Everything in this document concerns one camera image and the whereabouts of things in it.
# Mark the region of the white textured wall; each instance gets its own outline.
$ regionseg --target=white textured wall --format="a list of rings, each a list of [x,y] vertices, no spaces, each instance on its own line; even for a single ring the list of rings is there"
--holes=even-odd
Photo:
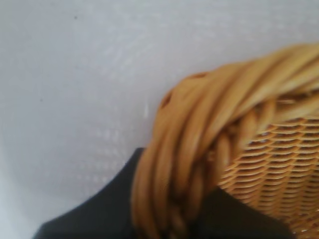
[[[319,0],[1,0],[0,238],[29,238],[99,191],[181,77],[318,41],[318,12]]]

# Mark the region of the woven wicker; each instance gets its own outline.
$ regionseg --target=woven wicker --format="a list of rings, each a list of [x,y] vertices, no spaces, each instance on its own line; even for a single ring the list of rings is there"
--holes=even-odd
[[[162,100],[140,159],[132,215],[142,237],[187,238],[216,185],[319,238],[319,44],[182,80]]]

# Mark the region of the twisted rattan rim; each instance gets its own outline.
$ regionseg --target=twisted rattan rim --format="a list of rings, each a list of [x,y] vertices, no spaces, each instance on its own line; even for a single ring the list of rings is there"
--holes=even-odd
[[[291,46],[182,80],[162,100],[136,170],[132,215],[149,239],[187,225],[225,167],[272,123],[319,109],[319,44]]]

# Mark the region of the black object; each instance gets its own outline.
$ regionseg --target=black object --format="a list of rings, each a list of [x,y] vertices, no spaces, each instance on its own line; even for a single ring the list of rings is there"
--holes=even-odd
[[[131,222],[133,176],[143,149],[135,151],[117,177],[88,201],[44,223],[34,239],[137,239]],[[294,239],[289,229],[221,189],[203,203],[191,239]]]

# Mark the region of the wicker basket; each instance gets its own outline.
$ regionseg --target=wicker basket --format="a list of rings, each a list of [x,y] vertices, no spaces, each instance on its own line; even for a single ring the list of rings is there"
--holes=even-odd
[[[319,44],[187,77],[164,97],[135,174],[136,229],[187,238],[216,185],[319,238]]]

